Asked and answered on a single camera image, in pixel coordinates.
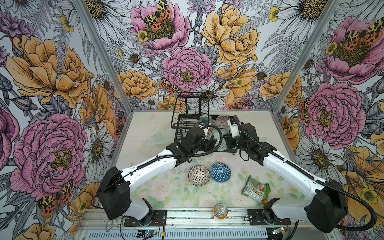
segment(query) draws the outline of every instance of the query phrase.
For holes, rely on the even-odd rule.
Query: flower bud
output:
[[[198,31],[195,31],[194,40],[195,42],[201,44],[201,39],[203,39],[203,35],[199,33]]]
[[[60,98],[60,101],[59,101],[59,108],[63,111],[67,111],[67,109],[69,108],[70,106],[70,103],[65,100],[64,98]]]
[[[380,135],[384,132],[384,124],[380,121],[373,121],[369,123],[368,129],[372,134]]]
[[[373,98],[377,98],[379,94],[384,93],[384,77],[373,84],[371,91]]]
[[[12,89],[11,81],[8,78],[0,74],[0,90],[9,91]]]
[[[10,99],[18,108],[23,111],[36,110],[37,106],[28,97],[17,97]]]

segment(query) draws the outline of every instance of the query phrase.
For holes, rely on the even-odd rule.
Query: butterfly illustration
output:
[[[309,123],[310,117],[308,116],[307,110],[308,106],[310,105],[310,98],[306,98],[301,101],[300,103],[300,121],[303,123]]]
[[[159,83],[159,86],[162,88],[165,88],[166,91],[169,92],[170,94],[175,94],[178,91],[180,91],[179,87],[171,85],[168,79],[165,77],[161,78],[161,82]]]
[[[382,36],[384,28],[384,17],[374,22],[368,29],[360,32],[351,30],[345,33],[345,48],[349,51],[354,50],[357,46],[360,48],[364,45],[373,45]]]
[[[37,206],[43,210],[44,217],[48,217],[53,214],[57,208],[60,208],[62,204],[69,202],[73,196],[73,182],[69,181],[63,189],[56,195],[45,196],[37,201]]]
[[[143,20],[146,25],[152,26],[153,30],[160,30],[171,16],[172,10],[168,8],[167,0],[159,0],[155,14],[146,16]]]

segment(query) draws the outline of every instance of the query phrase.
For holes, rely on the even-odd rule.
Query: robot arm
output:
[[[322,232],[329,233],[348,214],[345,196],[319,183],[327,182],[325,179],[288,160],[269,143],[259,142],[255,128],[249,123],[240,124],[237,116],[228,120],[228,124],[232,134],[232,146],[247,152],[249,158],[282,176],[306,197],[303,201],[279,198],[270,200],[264,206],[264,212],[268,214],[267,219],[271,219],[271,222],[277,218],[307,221]],[[343,190],[342,185],[336,181],[329,184]]]
[[[240,124],[237,116],[231,118],[228,123],[232,137],[226,136],[225,140],[229,149],[236,147],[247,152],[249,158],[284,177],[306,197],[306,200],[302,202],[271,199],[264,206],[264,214],[267,215],[267,219],[272,222],[277,218],[309,221],[322,232],[329,233],[348,214],[345,195],[343,195],[347,193],[342,194],[343,187],[340,183],[334,180],[327,182],[305,171],[284,157],[269,143],[260,142],[255,128],[249,123]],[[140,165],[121,171],[116,167],[109,169],[97,191],[97,196],[108,218],[115,219],[126,215],[136,218],[142,225],[149,223],[153,214],[152,207],[145,199],[139,201],[131,199],[131,193],[152,177],[189,161],[192,154],[203,150],[206,153],[199,154],[199,156],[203,156],[215,151],[221,144],[222,135],[220,134],[221,140],[217,147],[209,150],[215,144],[206,139],[207,126],[208,123],[202,123],[191,128],[185,137],[178,139],[157,156]],[[365,226],[367,229],[370,228],[369,225],[376,223],[374,210],[371,209],[370,213],[372,219]]]
[[[116,167],[110,168],[97,191],[97,196],[107,217],[115,219],[124,215],[136,218],[141,225],[149,223],[153,214],[151,205],[146,199],[131,199],[131,193],[163,171],[189,161],[191,154],[200,150],[206,151],[207,154],[213,152],[215,149],[208,151],[206,148],[207,142],[211,143],[206,140],[208,128],[205,126],[207,125],[207,122],[202,122],[200,125],[192,127],[185,137],[178,139],[158,155],[139,165],[120,171]]]

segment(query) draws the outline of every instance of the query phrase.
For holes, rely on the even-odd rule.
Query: black wire dish rack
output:
[[[180,93],[176,97],[175,108],[173,109],[172,120],[171,120],[171,128],[176,129],[175,139],[177,141],[181,137],[185,137],[188,130],[194,126],[197,126],[201,120],[209,119],[209,121],[213,121],[211,124],[215,125],[217,117],[219,115],[209,115],[209,104],[208,104],[208,96],[202,95],[201,93],[196,92],[183,92]],[[226,145],[225,138],[232,137],[230,135],[230,129],[227,126],[218,126],[221,128],[223,133],[223,144]],[[213,128],[208,131],[208,137],[216,139],[215,136],[212,136]],[[235,154],[237,152],[237,148],[228,148],[222,151],[217,150],[216,152],[231,152]]]

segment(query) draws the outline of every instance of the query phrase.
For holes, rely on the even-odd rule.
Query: can lid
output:
[[[214,213],[216,217],[224,219],[228,215],[228,208],[225,204],[218,203],[214,208]]]

